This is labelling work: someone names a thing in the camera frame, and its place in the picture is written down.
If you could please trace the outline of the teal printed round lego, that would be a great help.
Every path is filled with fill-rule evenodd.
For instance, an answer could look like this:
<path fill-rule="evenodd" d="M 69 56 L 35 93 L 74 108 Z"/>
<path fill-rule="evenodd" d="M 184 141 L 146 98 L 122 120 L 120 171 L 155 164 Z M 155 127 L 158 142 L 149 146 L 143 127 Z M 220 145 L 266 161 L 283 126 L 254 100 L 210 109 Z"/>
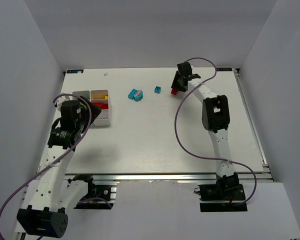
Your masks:
<path fill-rule="evenodd" d="M 134 100 L 136 102 L 140 101 L 141 99 L 143 98 L 143 91 L 142 90 L 137 90 L 135 93 L 134 93 Z"/>

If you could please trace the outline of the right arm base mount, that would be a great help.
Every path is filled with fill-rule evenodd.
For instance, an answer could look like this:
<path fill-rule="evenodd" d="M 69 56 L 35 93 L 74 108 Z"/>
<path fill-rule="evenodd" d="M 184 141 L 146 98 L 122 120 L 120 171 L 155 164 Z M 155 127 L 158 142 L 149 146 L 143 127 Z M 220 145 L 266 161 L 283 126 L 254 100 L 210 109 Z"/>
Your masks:
<path fill-rule="evenodd" d="M 215 184 L 201 184 L 194 188 L 193 192 L 199 195 L 199 206 L 201 213 L 230 213 L 247 212 L 247 204 L 239 203 L 246 200 L 246 195 L 242 184 L 239 187 L 222 196 Z"/>

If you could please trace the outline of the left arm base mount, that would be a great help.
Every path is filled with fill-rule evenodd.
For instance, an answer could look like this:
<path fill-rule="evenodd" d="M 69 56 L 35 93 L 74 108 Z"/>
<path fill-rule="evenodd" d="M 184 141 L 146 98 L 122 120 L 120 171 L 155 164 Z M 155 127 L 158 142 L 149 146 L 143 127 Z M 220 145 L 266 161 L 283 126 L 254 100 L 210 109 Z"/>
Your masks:
<path fill-rule="evenodd" d="M 78 210 L 110 210 L 113 207 L 111 200 L 111 185 L 96 184 L 92 175 L 77 174 L 67 180 L 68 186 L 82 181 L 87 184 L 87 192 L 75 205 Z"/>

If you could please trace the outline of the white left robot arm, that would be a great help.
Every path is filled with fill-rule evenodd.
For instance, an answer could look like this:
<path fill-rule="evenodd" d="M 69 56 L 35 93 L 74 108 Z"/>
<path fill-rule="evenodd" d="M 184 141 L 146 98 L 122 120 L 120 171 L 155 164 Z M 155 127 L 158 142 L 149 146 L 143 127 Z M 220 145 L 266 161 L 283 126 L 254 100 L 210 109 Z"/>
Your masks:
<path fill-rule="evenodd" d="M 68 226 L 67 209 L 88 192 L 86 183 L 71 184 L 64 195 L 61 188 L 77 145 L 102 109 L 82 95 L 67 97 L 63 93 L 53 100 L 60 117 L 51 126 L 45 167 L 39 172 L 41 177 L 28 206 L 19 209 L 16 216 L 28 235 L 62 238 Z"/>

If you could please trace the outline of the red lego brick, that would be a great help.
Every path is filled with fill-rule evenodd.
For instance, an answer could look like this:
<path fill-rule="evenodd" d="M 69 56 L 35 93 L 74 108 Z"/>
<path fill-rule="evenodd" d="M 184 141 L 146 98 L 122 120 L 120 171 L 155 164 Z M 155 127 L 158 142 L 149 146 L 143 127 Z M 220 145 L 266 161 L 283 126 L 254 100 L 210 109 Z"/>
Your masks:
<path fill-rule="evenodd" d="M 178 93 L 178 90 L 175 89 L 175 88 L 172 88 L 170 93 L 171 93 L 172 95 L 176 95 L 176 94 Z"/>
<path fill-rule="evenodd" d="M 94 102 L 93 105 L 100 107 L 102 110 L 108 110 L 109 109 L 109 104 L 108 103 L 99 103 L 99 102 Z"/>

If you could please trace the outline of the blue long lego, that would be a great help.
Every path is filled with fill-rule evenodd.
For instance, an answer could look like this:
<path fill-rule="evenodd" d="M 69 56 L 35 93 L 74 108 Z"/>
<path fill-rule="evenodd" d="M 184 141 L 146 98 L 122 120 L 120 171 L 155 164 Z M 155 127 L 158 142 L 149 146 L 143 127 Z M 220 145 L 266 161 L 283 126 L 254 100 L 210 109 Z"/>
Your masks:
<path fill-rule="evenodd" d="M 128 98 L 129 98 L 130 100 L 134 100 L 134 99 L 135 99 L 135 94 L 136 94 L 137 91 L 138 91 L 137 89 L 133 88 L 133 89 L 131 90 L 131 92 L 128 94 Z"/>

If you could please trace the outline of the red lego brick top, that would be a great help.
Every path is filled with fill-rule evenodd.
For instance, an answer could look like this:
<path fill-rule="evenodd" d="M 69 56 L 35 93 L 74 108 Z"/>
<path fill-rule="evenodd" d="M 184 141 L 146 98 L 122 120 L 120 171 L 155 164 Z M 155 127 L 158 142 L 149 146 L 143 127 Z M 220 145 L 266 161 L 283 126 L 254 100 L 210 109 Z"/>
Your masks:
<path fill-rule="evenodd" d="M 178 90 L 175 89 L 175 88 L 172 88 L 170 93 L 171 93 L 172 95 L 176 95 L 176 94 L 178 93 Z"/>

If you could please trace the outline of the yellow lego brick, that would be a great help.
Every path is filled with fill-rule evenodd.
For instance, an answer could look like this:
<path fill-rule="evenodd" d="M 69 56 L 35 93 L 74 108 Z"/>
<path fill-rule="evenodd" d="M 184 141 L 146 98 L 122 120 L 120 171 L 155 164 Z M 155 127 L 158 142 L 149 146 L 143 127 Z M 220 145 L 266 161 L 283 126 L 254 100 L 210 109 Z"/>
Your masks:
<path fill-rule="evenodd" d="M 103 94 L 99 94 L 99 95 L 94 95 L 93 96 L 93 100 L 107 100 L 109 97 L 108 95 L 103 95 Z"/>

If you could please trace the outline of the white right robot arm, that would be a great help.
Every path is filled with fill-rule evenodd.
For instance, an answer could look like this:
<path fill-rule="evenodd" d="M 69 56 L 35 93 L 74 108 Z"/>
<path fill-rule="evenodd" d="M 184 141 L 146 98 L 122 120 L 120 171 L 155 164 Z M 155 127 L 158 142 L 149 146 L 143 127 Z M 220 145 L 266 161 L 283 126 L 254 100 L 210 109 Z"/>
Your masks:
<path fill-rule="evenodd" d="M 216 160 L 216 192 L 223 198 L 239 187 L 239 178 L 231 162 L 228 143 L 230 112 L 228 98 L 218 95 L 200 81 L 201 76 L 193 73 L 192 66 L 185 61 L 177 65 L 171 94 L 189 92 L 202 103 L 201 121 L 207 130 Z"/>

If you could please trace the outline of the teal small lego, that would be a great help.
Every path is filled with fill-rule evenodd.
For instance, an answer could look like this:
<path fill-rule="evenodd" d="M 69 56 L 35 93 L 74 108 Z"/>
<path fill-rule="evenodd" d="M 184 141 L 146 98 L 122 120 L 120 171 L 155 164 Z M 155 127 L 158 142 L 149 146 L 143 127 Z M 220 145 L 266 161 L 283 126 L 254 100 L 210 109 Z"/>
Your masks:
<path fill-rule="evenodd" d="M 154 89 L 154 92 L 159 94 L 161 92 L 161 87 L 156 86 L 155 89 Z"/>

